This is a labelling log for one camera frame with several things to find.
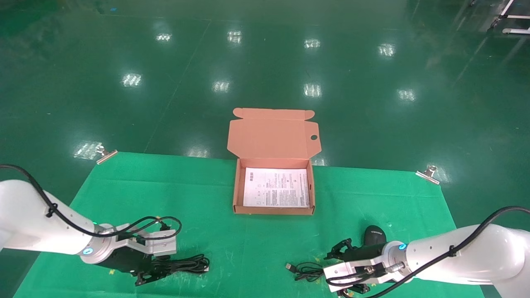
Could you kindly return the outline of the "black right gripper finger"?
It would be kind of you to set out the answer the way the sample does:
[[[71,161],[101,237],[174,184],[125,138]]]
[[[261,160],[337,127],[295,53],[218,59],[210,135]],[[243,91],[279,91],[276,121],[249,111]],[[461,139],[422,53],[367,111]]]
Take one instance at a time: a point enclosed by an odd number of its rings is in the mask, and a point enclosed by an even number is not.
[[[366,294],[371,289],[366,284],[356,284],[337,291],[338,297],[353,297],[354,293]]]
[[[330,259],[343,260],[343,255],[346,253],[347,250],[351,250],[351,249],[353,249],[352,239],[344,239],[340,241],[339,243],[337,243],[336,245],[334,245],[330,249],[330,252],[326,253],[325,260],[330,260]]]

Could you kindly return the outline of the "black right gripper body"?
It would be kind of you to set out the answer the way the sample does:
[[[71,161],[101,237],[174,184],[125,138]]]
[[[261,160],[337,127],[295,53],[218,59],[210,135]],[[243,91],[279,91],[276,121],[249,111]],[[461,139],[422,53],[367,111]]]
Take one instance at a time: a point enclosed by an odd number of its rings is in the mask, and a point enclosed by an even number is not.
[[[352,261],[375,259],[383,255],[386,243],[363,245],[352,251]]]

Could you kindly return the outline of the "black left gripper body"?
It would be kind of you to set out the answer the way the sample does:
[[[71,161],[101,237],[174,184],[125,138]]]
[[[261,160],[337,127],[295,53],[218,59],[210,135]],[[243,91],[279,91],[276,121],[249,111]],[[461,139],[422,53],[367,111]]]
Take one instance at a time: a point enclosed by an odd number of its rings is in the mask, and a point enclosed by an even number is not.
[[[152,260],[153,255],[133,248],[117,248],[110,256],[99,262],[99,266],[134,275],[148,272],[151,269]]]

